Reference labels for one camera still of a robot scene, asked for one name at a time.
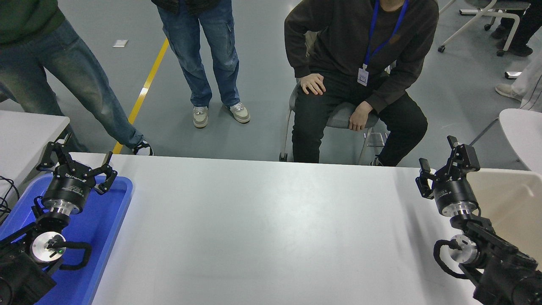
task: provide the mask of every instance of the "seated man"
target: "seated man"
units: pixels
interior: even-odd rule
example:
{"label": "seated man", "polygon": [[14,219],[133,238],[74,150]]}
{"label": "seated man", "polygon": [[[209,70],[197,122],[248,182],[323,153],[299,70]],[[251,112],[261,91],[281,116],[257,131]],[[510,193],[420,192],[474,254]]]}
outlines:
{"label": "seated man", "polygon": [[[304,0],[285,20],[286,54],[300,78],[292,131],[294,162],[318,163],[333,109],[357,105],[349,128],[369,112],[390,136],[372,165],[396,166],[423,138],[427,119],[405,90],[420,75],[435,34],[434,0]],[[311,56],[304,34],[321,31]],[[396,61],[388,75],[384,69]]]}
{"label": "seated man", "polygon": [[[0,1],[0,91],[26,112],[63,116],[45,69],[100,121],[107,133],[136,155],[152,155],[132,126],[91,50],[58,8],[56,0]],[[66,128],[62,137],[71,132]],[[70,150],[86,151],[75,137]]]}

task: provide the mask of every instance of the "black sweatshirt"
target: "black sweatshirt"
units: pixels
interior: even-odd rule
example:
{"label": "black sweatshirt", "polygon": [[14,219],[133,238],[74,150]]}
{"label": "black sweatshirt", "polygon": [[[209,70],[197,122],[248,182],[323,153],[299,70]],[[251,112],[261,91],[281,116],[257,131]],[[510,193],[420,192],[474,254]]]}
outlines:
{"label": "black sweatshirt", "polygon": [[[309,75],[311,68],[356,77],[365,60],[374,5],[375,0],[303,0],[299,3],[285,20],[286,55],[295,77]],[[400,12],[401,8],[394,12],[379,9],[371,50],[390,38]],[[437,21],[435,0],[410,0],[397,33],[371,58],[367,68],[369,79],[397,60],[390,77],[366,100],[377,112],[395,102],[419,77]],[[310,59],[306,57],[304,34],[307,31],[321,31]]]}

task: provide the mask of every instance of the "blue lanyard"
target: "blue lanyard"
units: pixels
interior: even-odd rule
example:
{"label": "blue lanyard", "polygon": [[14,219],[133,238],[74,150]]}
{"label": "blue lanyard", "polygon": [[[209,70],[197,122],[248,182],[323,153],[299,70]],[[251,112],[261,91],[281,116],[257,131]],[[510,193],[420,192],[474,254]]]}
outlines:
{"label": "blue lanyard", "polygon": [[397,30],[399,29],[399,26],[401,25],[401,22],[403,22],[403,18],[405,16],[405,13],[407,11],[408,7],[408,0],[405,0],[405,3],[403,4],[403,8],[401,9],[401,13],[399,14],[399,19],[397,20],[397,23],[395,24],[395,28],[393,29],[393,32],[391,33],[390,38],[386,40],[386,42],[382,43],[374,52],[371,52],[371,38],[372,34],[375,31],[376,26],[376,19],[378,16],[378,10],[380,8],[380,1],[376,0],[375,2],[375,11],[373,12],[373,17],[371,19],[371,29],[369,31],[369,42],[367,43],[367,53],[365,53],[365,61],[363,62],[363,70],[367,68],[367,65],[369,64],[369,61],[371,60],[371,57],[375,55],[380,49],[382,49],[388,42],[390,42],[391,38],[395,35]]}

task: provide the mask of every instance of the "white table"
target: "white table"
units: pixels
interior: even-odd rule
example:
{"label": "white table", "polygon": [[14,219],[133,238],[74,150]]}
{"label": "white table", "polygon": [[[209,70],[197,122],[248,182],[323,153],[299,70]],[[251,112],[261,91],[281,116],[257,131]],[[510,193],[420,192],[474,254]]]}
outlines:
{"label": "white table", "polygon": [[[91,167],[103,154],[73,153]],[[465,305],[415,168],[114,155],[132,201],[93,304]],[[457,264],[443,255],[458,271]]]}
{"label": "white table", "polygon": [[499,114],[506,139],[530,170],[542,174],[542,113],[504,109]]}
{"label": "white table", "polygon": [[[37,165],[45,144],[56,140],[68,123],[67,117],[0,110],[0,175],[19,186]],[[0,181],[0,196],[8,188]]]}

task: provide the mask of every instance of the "person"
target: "person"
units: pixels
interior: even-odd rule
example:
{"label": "person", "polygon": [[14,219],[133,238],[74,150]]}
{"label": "person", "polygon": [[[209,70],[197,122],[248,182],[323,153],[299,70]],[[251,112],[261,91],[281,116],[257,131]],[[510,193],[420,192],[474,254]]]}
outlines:
{"label": "person", "polygon": [[[333,109],[357,105],[349,128],[370,112],[390,136],[372,165],[396,166],[423,138],[427,119],[406,93],[422,71],[438,21],[434,0],[303,0],[286,17],[286,55],[300,79],[292,131],[294,162],[319,162]],[[304,34],[320,32],[309,57]],[[387,66],[396,62],[390,74]]]}
{"label": "person", "polygon": [[177,56],[192,91],[194,126],[204,128],[209,121],[212,93],[199,54],[199,26],[211,47],[213,71],[223,105],[240,123],[250,121],[248,109],[237,90],[239,59],[235,50],[231,0],[152,0],[158,7],[163,31]]}
{"label": "person", "polygon": [[[520,21],[508,51],[514,55],[525,57],[533,53],[533,49],[531,49],[527,43],[534,33],[536,33],[536,31],[542,27],[542,1],[521,1],[529,2],[531,5],[525,11],[510,11],[517,14],[520,17]],[[513,24],[513,19],[502,18],[500,25],[491,33],[491,37],[500,39],[500,41],[496,44],[499,49],[504,48],[506,39],[508,38],[508,34],[510,33]]]}
{"label": "person", "polygon": [[542,50],[529,63],[518,78],[511,84],[498,84],[495,87],[495,91],[498,94],[513,98],[521,102],[521,109],[542,111],[540,108],[541,103],[537,103],[533,108],[535,101],[540,98],[540,78],[542,77]]}
{"label": "person", "polygon": [[[64,116],[47,83],[47,69],[136,155],[153,155],[143,134],[126,118],[94,54],[74,31],[57,0],[0,1],[0,91],[23,110]],[[88,151],[68,126],[61,137],[73,151]]]}

